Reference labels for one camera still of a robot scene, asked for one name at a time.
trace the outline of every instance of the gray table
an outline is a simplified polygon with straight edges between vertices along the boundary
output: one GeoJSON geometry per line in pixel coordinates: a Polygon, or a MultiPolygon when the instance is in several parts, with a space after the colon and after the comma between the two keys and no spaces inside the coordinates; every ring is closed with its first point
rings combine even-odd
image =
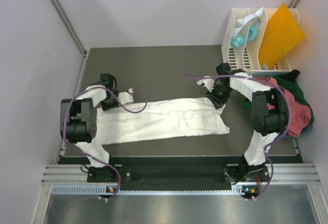
{"type": "MultiPolygon", "coordinates": [[[[220,46],[167,46],[92,48],[81,89],[99,80],[101,73],[113,74],[118,90],[143,89],[149,101],[205,97],[206,89],[181,74],[215,75],[222,62],[220,46]]],[[[135,95],[135,102],[143,102],[135,95]]],[[[245,97],[232,92],[222,114],[230,134],[176,137],[106,145],[113,156],[213,156],[241,155],[248,148],[253,129],[250,112],[242,107],[245,97]]],[[[271,155],[296,155],[293,141],[283,139],[270,149],[271,155]]],[[[66,156],[77,153],[67,150],[66,156]]]]}

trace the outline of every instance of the pile of clothes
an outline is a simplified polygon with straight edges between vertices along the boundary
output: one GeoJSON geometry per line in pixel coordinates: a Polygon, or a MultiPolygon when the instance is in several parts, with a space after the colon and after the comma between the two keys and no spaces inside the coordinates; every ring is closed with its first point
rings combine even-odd
{"type": "MultiPolygon", "coordinates": [[[[300,136],[302,130],[314,122],[311,106],[304,99],[304,93],[296,83],[296,78],[299,74],[300,72],[298,70],[293,70],[286,74],[272,75],[270,77],[255,77],[256,79],[264,79],[279,85],[284,89],[292,108],[292,124],[288,135],[293,137],[300,136]]],[[[251,105],[252,103],[250,101],[246,101],[244,107],[250,109],[251,105]]]]}

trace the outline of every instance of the white cloth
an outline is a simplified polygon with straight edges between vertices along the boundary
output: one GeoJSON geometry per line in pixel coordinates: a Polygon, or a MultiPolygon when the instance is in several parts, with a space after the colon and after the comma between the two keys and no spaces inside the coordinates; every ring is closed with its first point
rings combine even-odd
{"type": "MultiPolygon", "coordinates": [[[[129,104],[132,111],[145,104],[129,104]]],[[[181,98],[148,103],[144,111],[132,114],[121,107],[97,110],[97,139],[102,145],[141,140],[227,134],[229,128],[208,98],[181,98]]]]}

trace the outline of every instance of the headphones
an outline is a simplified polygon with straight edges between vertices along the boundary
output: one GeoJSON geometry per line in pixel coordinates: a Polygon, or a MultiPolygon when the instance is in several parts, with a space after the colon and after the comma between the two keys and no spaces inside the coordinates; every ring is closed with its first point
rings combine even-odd
{"type": "Polygon", "coordinates": [[[261,20],[260,17],[262,16],[264,11],[264,8],[262,7],[258,11],[256,11],[253,14],[250,14],[246,16],[245,18],[238,19],[236,28],[234,29],[232,33],[231,38],[231,45],[234,48],[239,48],[245,45],[245,39],[239,34],[240,30],[252,19],[257,18],[256,23],[252,26],[250,26],[250,30],[248,32],[247,42],[252,42],[254,39],[256,39],[258,35],[258,28],[260,27],[261,20]]]}

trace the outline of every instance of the yellow board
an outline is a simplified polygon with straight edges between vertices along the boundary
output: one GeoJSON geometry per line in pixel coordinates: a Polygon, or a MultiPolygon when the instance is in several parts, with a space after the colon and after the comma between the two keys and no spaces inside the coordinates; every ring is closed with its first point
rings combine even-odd
{"type": "Polygon", "coordinates": [[[286,4],[282,4],[266,25],[258,53],[260,66],[263,67],[266,64],[268,68],[274,67],[303,38],[305,34],[286,4]]]}

